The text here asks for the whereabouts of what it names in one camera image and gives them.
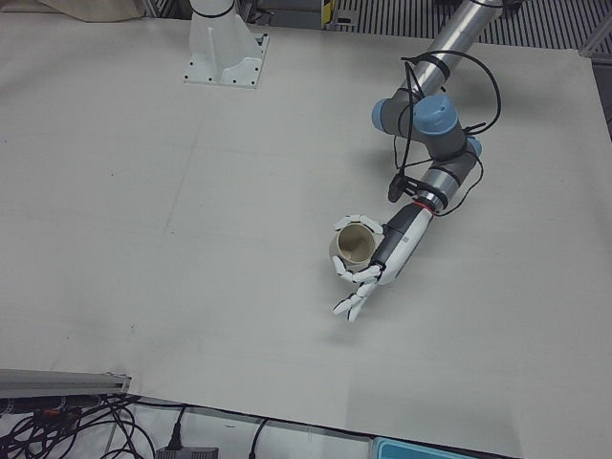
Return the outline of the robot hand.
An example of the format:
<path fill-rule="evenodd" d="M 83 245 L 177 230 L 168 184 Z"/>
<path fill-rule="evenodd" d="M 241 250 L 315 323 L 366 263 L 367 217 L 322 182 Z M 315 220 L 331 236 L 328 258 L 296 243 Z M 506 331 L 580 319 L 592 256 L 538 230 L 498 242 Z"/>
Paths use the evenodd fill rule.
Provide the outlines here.
<path fill-rule="evenodd" d="M 432 218 L 433 212 L 416 202 L 401 208 L 385 224 L 364 214 L 343 217 L 335 225 L 337 236 L 330 245 L 330 259 L 337 276 L 357 289 L 337 303 L 333 314 L 355 320 L 375 289 L 396 279 Z"/>

